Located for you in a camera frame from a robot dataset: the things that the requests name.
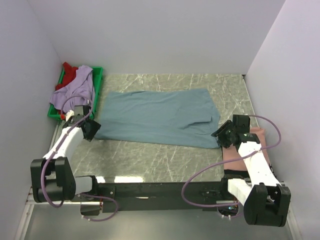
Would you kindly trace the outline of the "blue t-shirt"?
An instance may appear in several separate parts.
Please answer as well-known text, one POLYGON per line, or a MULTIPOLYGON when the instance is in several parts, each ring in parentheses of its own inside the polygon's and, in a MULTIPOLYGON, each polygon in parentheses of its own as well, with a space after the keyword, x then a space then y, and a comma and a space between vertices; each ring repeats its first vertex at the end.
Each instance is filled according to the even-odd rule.
POLYGON ((110 92, 96 139, 216 149, 220 113, 207 89, 110 92))

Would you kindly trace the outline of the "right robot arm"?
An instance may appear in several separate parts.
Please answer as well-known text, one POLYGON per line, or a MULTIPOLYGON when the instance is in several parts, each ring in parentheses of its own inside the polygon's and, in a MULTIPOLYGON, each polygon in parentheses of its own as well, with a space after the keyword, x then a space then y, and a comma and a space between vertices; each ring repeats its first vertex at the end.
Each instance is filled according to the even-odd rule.
POLYGON ((221 147, 235 147, 251 181, 248 185, 244 179, 231 178, 219 187, 219 193, 226 200, 236 197, 243 205, 247 224, 283 227, 287 221, 291 191, 272 173, 261 141, 250 132, 250 123, 248 115, 235 114, 212 134, 221 147))

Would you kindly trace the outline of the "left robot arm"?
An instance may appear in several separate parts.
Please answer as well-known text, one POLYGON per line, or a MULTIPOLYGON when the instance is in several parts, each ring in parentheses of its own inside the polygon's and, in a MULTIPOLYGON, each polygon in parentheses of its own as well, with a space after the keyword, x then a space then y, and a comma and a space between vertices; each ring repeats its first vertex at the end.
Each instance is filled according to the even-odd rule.
POLYGON ((43 158, 31 162, 32 195, 36 203, 47 202, 58 208, 56 201, 71 201, 77 195, 82 194, 88 201, 99 197, 97 178, 93 175, 75 177, 69 159, 82 140, 90 142, 100 128, 92 119, 75 127, 66 122, 52 149, 43 158))

